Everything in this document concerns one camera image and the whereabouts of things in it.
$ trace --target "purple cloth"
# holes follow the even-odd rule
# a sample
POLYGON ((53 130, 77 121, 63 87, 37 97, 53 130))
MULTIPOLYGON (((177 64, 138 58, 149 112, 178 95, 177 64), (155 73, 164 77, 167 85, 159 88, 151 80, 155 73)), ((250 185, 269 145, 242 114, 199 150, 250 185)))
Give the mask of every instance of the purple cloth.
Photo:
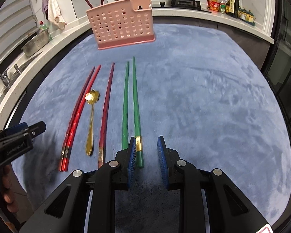
POLYGON ((48 0, 42 0, 42 13, 45 14, 46 19, 47 18, 47 14, 48 14, 48 0))

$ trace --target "blue rug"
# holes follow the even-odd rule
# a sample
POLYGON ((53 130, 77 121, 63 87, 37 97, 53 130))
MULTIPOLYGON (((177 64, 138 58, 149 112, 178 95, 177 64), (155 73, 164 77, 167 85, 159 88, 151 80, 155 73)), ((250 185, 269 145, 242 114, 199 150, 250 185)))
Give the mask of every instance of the blue rug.
MULTIPOLYGON (((35 148, 12 163, 36 209, 75 169, 97 169, 102 108, 111 63, 106 161, 121 149, 126 61, 136 57, 145 168, 129 192, 116 193, 117 232, 178 232, 179 192, 164 189, 157 138, 197 168, 222 169, 270 224, 284 211, 291 191, 291 151, 278 103, 267 81, 225 33, 202 27, 156 24, 156 41, 97 50, 91 35, 47 76, 22 121, 43 120, 46 132, 35 148), (57 164, 71 112, 92 67, 102 65, 93 88, 94 153, 85 154, 91 107, 78 125, 69 171, 57 164)), ((132 66, 129 78, 129 136, 134 136, 132 66)))

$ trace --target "plastic bottle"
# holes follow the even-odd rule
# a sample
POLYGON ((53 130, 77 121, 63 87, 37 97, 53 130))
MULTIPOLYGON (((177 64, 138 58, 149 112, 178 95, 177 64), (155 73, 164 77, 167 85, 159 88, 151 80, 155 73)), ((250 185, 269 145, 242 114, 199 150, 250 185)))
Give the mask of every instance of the plastic bottle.
POLYGON ((228 0, 219 0, 219 2, 221 3, 220 12, 222 14, 225 14, 225 6, 226 6, 226 3, 228 2, 228 0))
POLYGON ((40 21, 40 32, 45 31, 47 29, 48 29, 47 25, 45 23, 43 23, 42 21, 40 21))

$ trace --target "dish soap bottle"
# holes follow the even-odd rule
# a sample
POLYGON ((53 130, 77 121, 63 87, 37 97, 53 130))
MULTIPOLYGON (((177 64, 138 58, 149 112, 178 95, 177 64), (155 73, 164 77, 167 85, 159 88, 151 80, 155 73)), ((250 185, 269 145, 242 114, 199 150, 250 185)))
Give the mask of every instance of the dish soap bottle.
POLYGON ((42 21, 40 21, 40 32, 45 31, 47 29, 48 29, 47 25, 45 23, 43 23, 42 21))
POLYGON ((238 7, 239 7, 240 0, 229 0, 229 1, 230 1, 230 7, 227 14, 231 17, 238 18, 238 7))

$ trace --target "towel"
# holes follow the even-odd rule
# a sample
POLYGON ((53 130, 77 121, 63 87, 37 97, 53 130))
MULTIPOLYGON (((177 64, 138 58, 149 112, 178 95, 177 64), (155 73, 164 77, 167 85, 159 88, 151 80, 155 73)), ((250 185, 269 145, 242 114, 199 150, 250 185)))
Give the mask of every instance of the towel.
POLYGON ((42 0, 42 13, 45 14, 46 20, 48 20, 48 1, 42 0))
POLYGON ((61 10, 56 0, 49 0, 48 20, 58 26, 60 29, 64 29, 65 25, 67 24, 61 15, 61 10))

